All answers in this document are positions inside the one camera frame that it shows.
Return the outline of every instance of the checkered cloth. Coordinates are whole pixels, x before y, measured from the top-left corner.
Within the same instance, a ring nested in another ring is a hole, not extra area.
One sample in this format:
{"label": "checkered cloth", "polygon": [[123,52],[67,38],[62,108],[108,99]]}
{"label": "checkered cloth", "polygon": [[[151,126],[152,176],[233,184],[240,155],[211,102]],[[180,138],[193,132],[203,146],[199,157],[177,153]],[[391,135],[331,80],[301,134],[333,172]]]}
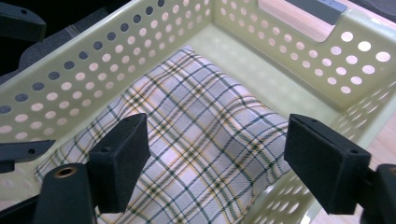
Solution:
{"label": "checkered cloth", "polygon": [[88,151],[122,118],[148,114],[151,158],[124,214],[99,223],[239,223],[290,168],[287,121],[190,47],[138,79],[36,169],[39,178]]}

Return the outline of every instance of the white plastic basket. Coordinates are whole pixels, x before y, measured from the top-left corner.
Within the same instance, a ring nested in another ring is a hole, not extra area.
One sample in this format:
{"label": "white plastic basket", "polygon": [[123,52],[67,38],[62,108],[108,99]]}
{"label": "white plastic basket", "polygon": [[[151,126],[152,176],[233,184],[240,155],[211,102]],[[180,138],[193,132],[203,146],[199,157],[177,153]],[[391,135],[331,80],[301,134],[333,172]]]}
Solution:
{"label": "white plastic basket", "polygon": [[[0,87],[0,142],[60,146],[190,45],[285,118],[319,119],[367,147],[396,108],[396,31],[350,9],[317,41],[267,12],[292,8],[287,2],[259,1],[131,1]],[[33,169],[44,158],[0,175],[0,205],[39,192]],[[313,204],[290,173],[255,202],[246,223],[309,222],[319,210]]]}

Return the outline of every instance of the screw hole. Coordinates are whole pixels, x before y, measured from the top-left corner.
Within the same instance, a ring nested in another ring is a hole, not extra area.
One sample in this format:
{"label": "screw hole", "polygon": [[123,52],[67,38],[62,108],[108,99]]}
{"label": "screw hole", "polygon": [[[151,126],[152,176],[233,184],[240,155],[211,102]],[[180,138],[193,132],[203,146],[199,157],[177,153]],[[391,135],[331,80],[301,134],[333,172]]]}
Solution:
{"label": "screw hole", "polygon": [[55,177],[56,178],[66,178],[70,175],[73,175],[76,171],[77,171],[76,167],[66,167],[66,168],[63,168],[62,170],[58,171],[55,174]]}

